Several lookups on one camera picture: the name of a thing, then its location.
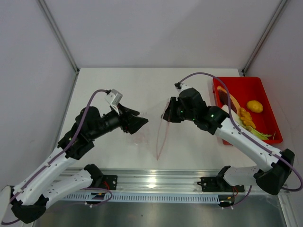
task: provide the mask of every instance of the white wall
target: white wall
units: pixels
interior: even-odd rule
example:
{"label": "white wall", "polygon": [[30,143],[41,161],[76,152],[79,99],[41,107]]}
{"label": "white wall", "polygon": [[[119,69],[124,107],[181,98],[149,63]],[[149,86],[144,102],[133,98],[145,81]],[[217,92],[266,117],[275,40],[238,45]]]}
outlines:
{"label": "white wall", "polygon": [[[248,75],[262,79],[284,142],[296,153],[303,175],[303,1],[292,0],[274,28]],[[289,187],[297,187],[292,174]],[[303,192],[292,194],[297,219],[303,225]]]}
{"label": "white wall", "polygon": [[244,67],[280,0],[47,0],[84,67]]}
{"label": "white wall", "polygon": [[51,152],[74,78],[36,1],[0,1],[0,188]]}

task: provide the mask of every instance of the white robotic arm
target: white robotic arm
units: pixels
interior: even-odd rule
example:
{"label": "white robotic arm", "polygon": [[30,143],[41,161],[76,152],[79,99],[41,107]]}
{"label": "white robotic arm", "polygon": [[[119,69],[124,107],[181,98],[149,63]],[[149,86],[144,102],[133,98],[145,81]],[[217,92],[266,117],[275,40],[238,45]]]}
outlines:
{"label": "white robotic arm", "polygon": [[258,185],[264,191],[277,195],[291,173],[279,157],[292,166],[294,153],[289,149],[281,151],[253,134],[245,133],[243,127],[232,123],[227,112],[217,106],[207,106],[194,88],[182,83],[175,86],[179,96],[170,98],[164,120],[175,123],[192,121],[199,129],[231,143],[256,163],[256,166],[245,168],[225,166],[215,178],[220,191],[236,185]]}
{"label": "white robotic arm", "polygon": [[87,107],[76,117],[72,129],[58,142],[58,147],[45,162],[27,179],[11,187],[9,202],[19,220],[25,223],[35,221],[56,201],[74,191],[106,186],[103,182],[103,174],[94,164],[87,165],[83,170],[63,181],[54,182],[66,168],[94,147],[95,139],[116,128],[133,134],[148,122],[147,119],[138,117],[140,114],[138,111],[128,109],[119,103],[122,98],[121,93],[116,90],[105,92],[111,111],[101,117],[97,108],[89,106],[92,96]]}

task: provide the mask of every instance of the white tabletop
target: white tabletop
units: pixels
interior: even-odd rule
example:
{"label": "white tabletop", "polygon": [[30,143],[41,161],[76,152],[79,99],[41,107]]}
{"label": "white tabletop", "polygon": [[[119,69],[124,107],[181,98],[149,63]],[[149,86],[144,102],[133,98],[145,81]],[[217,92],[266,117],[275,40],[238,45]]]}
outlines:
{"label": "white tabletop", "polygon": [[[238,77],[237,69],[176,68],[83,68],[80,70],[61,137],[71,129],[75,117],[97,89],[116,89],[123,94],[121,104],[140,111],[149,123],[134,135],[116,129],[95,140],[95,147],[72,167],[94,163],[99,168],[217,170],[223,166],[253,166],[247,156],[222,140],[199,130],[192,122],[171,123],[163,152],[156,159],[156,139],[166,100],[178,93],[174,87],[180,79],[193,72],[208,72],[220,77]],[[208,105],[214,105],[212,79],[196,75],[185,81],[201,93]],[[105,93],[95,96],[92,105],[100,114],[110,111]],[[160,129],[163,142],[166,122]]]}

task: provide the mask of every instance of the transparent plastic film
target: transparent plastic film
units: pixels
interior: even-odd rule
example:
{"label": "transparent plastic film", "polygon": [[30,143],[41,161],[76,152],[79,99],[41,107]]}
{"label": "transparent plastic film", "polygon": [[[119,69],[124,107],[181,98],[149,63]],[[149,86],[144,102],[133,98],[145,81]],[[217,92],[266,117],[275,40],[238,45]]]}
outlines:
{"label": "transparent plastic film", "polygon": [[163,114],[168,105],[169,99],[165,99],[147,110],[140,111],[139,116],[147,118],[149,122],[135,134],[127,135],[128,144],[136,146],[140,152],[149,152],[157,160],[167,150],[165,145],[169,133],[169,122],[163,120]]}

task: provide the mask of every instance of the red tray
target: red tray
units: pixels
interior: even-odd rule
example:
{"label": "red tray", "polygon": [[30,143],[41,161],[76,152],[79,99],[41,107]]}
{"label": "red tray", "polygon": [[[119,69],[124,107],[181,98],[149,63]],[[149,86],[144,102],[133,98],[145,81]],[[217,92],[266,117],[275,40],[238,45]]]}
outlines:
{"label": "red tray", "polygon": [[[228,87],[229,92],[239,102],[241,107],[244,107],[250,112],[253,122],[256,125],[256,130],[264,134],[275,135],[275,139],[264,140],[268,144],[281,143],[283,141],[275,116],[270,107],[262,82],[258,77],[219,77]],[[213,79],[214,82],[214,98],[216,105],[222,107],[220,102],[217,87],[223,87],[220,82]],[[261,113],[254,113],[246,107],[246,103],[250,100],[257,100],[263,105]]]}

